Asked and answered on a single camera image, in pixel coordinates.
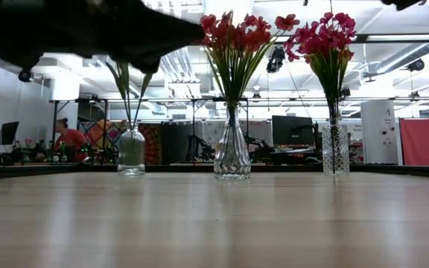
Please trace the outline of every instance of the ceiling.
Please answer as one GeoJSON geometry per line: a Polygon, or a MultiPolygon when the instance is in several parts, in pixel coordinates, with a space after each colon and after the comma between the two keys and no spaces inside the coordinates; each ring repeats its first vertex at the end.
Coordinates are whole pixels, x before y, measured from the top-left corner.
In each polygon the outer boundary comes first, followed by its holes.
{"type": "MultiPolygon", "coordinates": [[[[301,23],[305,23],[318,20],[324,12],[330,11],[329,1],[323,0],[310,0],[307,6],[303,6],[303,1],[288,0],[145,0],[145,3],[149,7],[158,6],[159,10],[196,23],[199,22],[204,11],[219,15],[222,11],[219,10],[220,7],[238,11],[235,16],[239,16],[241,19],[246,12],[263,16],[272,25],[277,16],[286,16],[288,13],[295,13],[297,19],[300,19],[301,23]]],[[[413,5],[397,12],[393,6],[382,5],[380,0],[333,0],[332,9],[335,13],[344,12],[353,17],[357,22],[356,30],[360,34],[429,33],[429,1],[423,6],[413,5]]],[[[421,57],[425,62],[425,68],[422,71],[410,73],[403,70],[404,66],[402,66],[386,74],[374,76],[372,79],[366,77],[368,75],[365,74],[375,72],[377,64],[388,59],[391,60],[391,57],[398,56],[402,50],[415,48],[413,46],[408,43],[352,44],[351,50],[355,52],[355,55],[349,63],[345,81],[346,86],[351,89],[352,97],[408,97],[412,89],[421,90],[419,93],[421,97],[429,96],[429,53],[421,57]]],[[[312,74],[309,65],[303,61],[285,63],[275,74],[268,74],[265,70],[268,55],[270,55],[270,51],[252,76],[245,93],[246,97],[251,98],[254,92],[259,92],[263,98],[322,97],[319,81],[312,74]]],[[[173,55],[171,59],[167,59],[168,64],[161,66],[153,77],[146,98],[180,98],[180,96],[183,98],[210,98],[217,94],[206,55],[201,47],[187,47],[179,54],[173,55]],[[185,83],[180,86],[179,83],[172,83],[173,76],[176,78],[176,74],[173,72],[167,74],[169,72],[167,68],[177,68],[179,74],[184,74],[188,70],[191,76],[186,75],[188,78],[185,78],[185,83]]],[[[101,61],[85,60],[84,67],[78,69],[78,74],[83,78],[80,86],[81,93],[96,94],[102,98],[120,98],[109,69],[101,64],[101,61]]],[[[140,86],[141,80],[142,74],[133,69],[133,86],[135,88],[140,86]]],[[[279,106],[281,104],[298,106],[298,103],[294,102],[275,101],[271,101],[269,105],[279,106]]],[[[358,109],[359,104],[358,101],[352,101],[348,103],[347,107],[358,109]]],[[[263,101],[252,103],[252,106],[266,105],[266,102],[263,101]]],[[[325,104],[322,101],[306,101],[304,105],[322,106],[325,104]]],[[[399,101],[396,105],[410,106],[411,102],[399,101]]],[[[429,109],[429,101],[423,102],[421,105],[424,106],[421,109],[429,109]]],[[[215,106],[207,106],[208,109],[214,109],[213,107],[215,106]]],[[[117,108],[117,105],[111,106],[111,109],[117,108]]]]}

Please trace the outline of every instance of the wooden table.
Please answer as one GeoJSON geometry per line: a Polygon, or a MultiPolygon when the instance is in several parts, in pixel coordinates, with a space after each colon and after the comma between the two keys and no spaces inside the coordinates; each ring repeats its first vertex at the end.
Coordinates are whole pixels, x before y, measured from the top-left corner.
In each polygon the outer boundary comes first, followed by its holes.
{"type": "Polygon", "coordinates": [[[0,179],[0,267],[429,268],[429,178],[0,179]]]}

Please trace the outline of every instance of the white wall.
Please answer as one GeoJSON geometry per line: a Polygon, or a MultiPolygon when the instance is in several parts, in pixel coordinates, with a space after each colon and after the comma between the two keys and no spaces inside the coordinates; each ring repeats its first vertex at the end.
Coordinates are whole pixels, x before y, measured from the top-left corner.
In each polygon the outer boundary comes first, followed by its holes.
{"type": "Polygon", "coordinates": [[[16,74],[0,68],[0,127],[18,121],[16,139],[51,139],[54,105],[50,89],[37,83],[21,83],[16,74]]]}

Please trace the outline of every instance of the clear glass bottle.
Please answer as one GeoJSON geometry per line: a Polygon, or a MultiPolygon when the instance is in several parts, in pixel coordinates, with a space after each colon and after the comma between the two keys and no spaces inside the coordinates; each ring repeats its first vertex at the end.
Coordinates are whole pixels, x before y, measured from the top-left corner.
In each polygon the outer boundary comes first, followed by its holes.
{"type": "Polygon", "coordinates": [[[322,165],[328,176],[350,174],[349,133],[338,119],[330,119],[322,128],[322,165]]]}
{"type": "Polygon", "coordinates": [[[238,119],[238,103],[225,103],[226,122],[214,158],[216,179],[249,179],[250,156],[238,119]]]}
{"type": "Polygon", "coordinates": [[[145,173],[145,137],[137,126],[133,130],[127,129],[120,137],[118,171],[126,176],[145,173]]]}

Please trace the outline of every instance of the red partition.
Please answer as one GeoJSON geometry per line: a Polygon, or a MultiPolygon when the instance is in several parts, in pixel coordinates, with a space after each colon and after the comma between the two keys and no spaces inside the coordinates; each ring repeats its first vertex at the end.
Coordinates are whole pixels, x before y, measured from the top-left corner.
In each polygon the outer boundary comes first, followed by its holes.
{"type": "Polygon", "coordinates": [[[401,119],[400,131],[404,164],[429,166],[429,119],[401,119]]]}

